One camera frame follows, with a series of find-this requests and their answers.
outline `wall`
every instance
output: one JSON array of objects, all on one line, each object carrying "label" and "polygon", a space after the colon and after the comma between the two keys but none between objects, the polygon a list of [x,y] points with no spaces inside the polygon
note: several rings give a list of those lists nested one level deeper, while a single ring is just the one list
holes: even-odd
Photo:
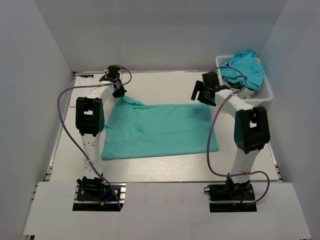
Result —
[{"label": "wall", "polygon": [[258,51],[286,0],[35,0],[73,71],[208,70]]},{"label": "wall", "polygon": [[1,1],[0,16],[0,239],[19,240],[72,72],[33,0]]},{"label": "wall", "polygon": [[274,94],[271,144],[293,183],[312,239],[320,240],[320,2],[288,0],[260,58]]}]

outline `crumpled teal cloth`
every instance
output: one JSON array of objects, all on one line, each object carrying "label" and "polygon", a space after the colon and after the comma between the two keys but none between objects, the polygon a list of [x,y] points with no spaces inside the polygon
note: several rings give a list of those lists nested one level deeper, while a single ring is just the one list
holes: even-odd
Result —
[{"label": "crumpled teal cloth", "polygon": [[[144,105],[124,96],[104,126],[103,159],[204,153],[212,116],[205,104]],[[210,152],[218,151],[213,132]]]},{"label": "crumpled teal cloth", "polygon": [[[265,71],[262,63],[256,60],[256,55],[255,51],[240,51],[230,61],[221,66],[238,69],[246,76],[247,87],[254,91],[259,91],[264,81]],[[232,84],[240,83],[245,85],[244,78],[237,71],[230,68],[221,68],[220,72],[226,81]]]}]

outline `white plastic basket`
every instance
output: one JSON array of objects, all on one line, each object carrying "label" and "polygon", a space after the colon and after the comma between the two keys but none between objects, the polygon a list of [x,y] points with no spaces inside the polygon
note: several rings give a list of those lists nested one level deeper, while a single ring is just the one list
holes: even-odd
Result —
[{"label": "white plastic basket", "polygon": [[[229,62],[234,56],[233,55],[222,55],[222,56],[217,56],[215,58],[215,63],[217,67],[220,67],[222,64],[225,62]],[[218,78],[220,85],[223,85],[226,83],[224,80],[224,77],[221,76],[220,69],[218,68]],[[263,102],[270,101],[273,98],[273,94],[267,79],[266,74],[264,74],[263,77],[263,82],[262,82],[262,87],[260,91],[256,91],[250,99],[243,99],[246,103],[251,104],[253,106],[257,106]]]}]

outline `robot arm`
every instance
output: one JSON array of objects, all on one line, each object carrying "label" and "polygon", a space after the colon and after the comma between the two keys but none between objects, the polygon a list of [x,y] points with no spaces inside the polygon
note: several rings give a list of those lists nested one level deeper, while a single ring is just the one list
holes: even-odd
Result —
[{"label": "robot arm", "polygon": [[[99,141],[105,126],[103,105],[111,95],[120,98],[126,92],[122,85],[105,86],[105,84],[121,84],[119,70],[118,66],[109,66],[108,74],[100,79],[101,87],[95,88],[87,97],[78,97],[76,100],[75,126],[81,134],[83,150],[100,174],[102,168]],[[84,176],[95,176],[87,159],[84,159]]]},{"label": "robot arm", "polygon": [[[192,100],[196,99],[211,106],[220,106],[232,94],[226,85],[219,85],[215,72],[202,75],[202,81],[196,81]],[[223,106],[223,110],[234,119],[234,141],[237,152],[233,167],[228,174],[250,173],[260,150],[270,140],[267,111],[264,107],[254,107],[237,96],[232,96]],[[226,189],[230,196],[237,197],[250,188],[250,175],[227,177]]]}]

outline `purple cable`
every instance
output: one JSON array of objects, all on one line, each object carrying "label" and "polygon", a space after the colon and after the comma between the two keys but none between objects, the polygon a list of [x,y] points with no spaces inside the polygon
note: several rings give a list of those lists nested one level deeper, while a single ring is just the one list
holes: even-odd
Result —
[{"label": "purple cable", "polygon": [[230,99],[233,95],[240,93],[241,91],[243,91],[243,90],[247,87],[247,78],[246,78],[246,76],[245,76],[241,71],[239,71],[238,69],[236,69],[236,68],[234,68],[234,67],[231,67],[231,66],[218,66],[218,67],[212,69],[211,71],[209,71],[209,73],[210,73],[210,72],[213,72],[213,71],[215,71],[215,70],[217,70],[217,69],[233,69],[233,70],[237,71],[237,72],[243,77],[243,79],[244,79],[244,87],[243,87],[242,89],[240,89],[240,90],[237,90],[237,91],[231,93],[229,96],[227,96],[227,97],[225,98],[225,100],[222,102],[222,104],[220,105],[220,107],[218,108],[218,110],[216,111],[215,116],[214,116],[214,118],[213,118],[213,122],[212,122],[212,125],[211,125],[211,128],[210,128],[210,131],[209,131],[208,141],[207,141],[207,145],[206,145],[206,162],[207,162],[207,165],[208,165],[209,170],[210,170],[214,175],[217,175],[217,176],[219,176],[219,177],[229,178],[229,177],[244,176],[244,175],[248,175],[248,174],[250,174],[250,175],[253,175],[253,174],[263,174],[263,175],[265,175],[265,177],[266,177],[266,179],[267,179],[267,185],[266,185],[266,189],[265,189],[264,193],[263,193],[262,196],[261,196],[260,198],[258,198],[257,200],[246,204],[246,205],[253,205],[253,204],[256,204],[257,202],[259,202],[261,199],[263,199],[263,198],[266,196],[266,194],[267,194],[267,192],[268,192],[268,190],[269,190],[269,187],[270,187],[270,178],[269,178],[269,176],[268,176],[264,171],[243,172],[243,173],[236,173],[236,174],[221,174],[221,173],[215,172],[215,171],[212,169],[211,165],[210,165],[210,154],[209,154],[209,153],[210,153],[210,140],[211,140],[211,135],[212,135],[212,132],[213,132],[213,130],[214,130],[214,126],[215,126],[215,123],[216,123],[216,121],[217,121],[218,115],[219,115],[221,109],[223,108],[223,106],[226,104],[227,101],[229,101],[229,99]]},{"label": "purple cable", "polygon": [[94,166],[93,163],[90,161],[89,156],[88,156],[88,155],[86,154],[86,152],[81,148],[81,146],[76,142],[76,140],[71,136],[70,132],[68,131],[68,129],[67,129],[66,125],[65,125],[64,119],[63,119],[63,117],[62,117],[61,109],[60,109],[60,99],[61,99],[62,95],[63,95],[64,93],[66,93],[67,91],[69,91],[69,90],[72,90],[72,89],[84,89],[84,88],[97,88],[97,87],[110,86],[110,85],[121,85],[121,86],[124,86],[124,85],[127,85],[128,83],[130,83],[130,81],[131,81],[131,79],[132,79],[132,74],[131,74],[131,72],[130,72],[127,68],[125,68],[124,66],[121,66],[121,65],[114,65],[114,66],[117,66],[117,67],[120,67],[120,68],[123,68],[124,70],[126,70],[126,71],[130,74],[130,79],[129,79],[129,81],[127,81],[126,83],[123,83],[123,84],[121,84],[121,83],[107,83],[107,84],[103,84],[103,85],[100,84],[100,85],[72,86],[72,87],[69,87],[69,88],[63,90],[63,91],[59,94],[58,99],[57,99],[57,101],[56,101],[56,106],[57,106],[57,109],[58,109],[59,119],[60,119],[60,122],[61,122],[61,124],[62,124],[62,127],[63,127],[65,133],[68,135],[68,137],[71,139],[71,141],[76,145],[76,147],[83,153],[83,155],[85,156],[85,158],[89,161],[89,164],[90,164],[92,170],[95,172],[95,174],[96,174],[99,178],[101,178],[102,180],[104,180],[104,181],[110,186],[110,188],[111,188],[111,190],[112,190],[112,193],[113,193],[113,195],[114,195],[114,197],[115,197],[115,200],[116,200],[116,202],[117,202],[117,204],[118,204],[118,206],[119,206],[119,209],[121,210],[121,205],[120,205],[118,196],[117,196],[117,194],[115,193],[114,187],[110,184],[110,182],[109,182],[104,176],[102,176],[102,175],[96,170],[95,166]]}]

